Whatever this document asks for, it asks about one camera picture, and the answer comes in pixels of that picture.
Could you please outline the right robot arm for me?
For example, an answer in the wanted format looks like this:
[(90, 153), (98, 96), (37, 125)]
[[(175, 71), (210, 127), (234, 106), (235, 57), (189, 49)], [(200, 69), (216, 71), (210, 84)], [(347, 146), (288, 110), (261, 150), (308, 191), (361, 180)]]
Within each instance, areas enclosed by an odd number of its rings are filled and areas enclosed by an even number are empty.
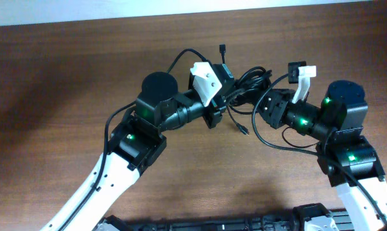
[(338, 80), (329, 85), (320, 107), (307, 103), (300, 89), (270, 85), (252, 113), (273, 128), (287, 125), (318, 140), (313, 154), (354, 229), (382, 230), (387, 228), (387, 182), (376, 150), (361, 133), (367, 111), (362, 86)]

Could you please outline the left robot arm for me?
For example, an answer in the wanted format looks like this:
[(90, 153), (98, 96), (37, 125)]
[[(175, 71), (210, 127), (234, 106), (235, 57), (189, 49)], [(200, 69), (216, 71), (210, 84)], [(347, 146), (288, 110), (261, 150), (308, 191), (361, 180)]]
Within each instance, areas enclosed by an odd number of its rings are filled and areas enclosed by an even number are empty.
[(90, 175), (43, 230), (92, 230), (164, 151), (163, 132), (200, 117), (214, 128), (233, 90), (234, 77), (225, 64), (194, 63), (187, 92), (179, 92), (169, 73), (147, 75), (121, 122), (105, 133), (107, 145)]

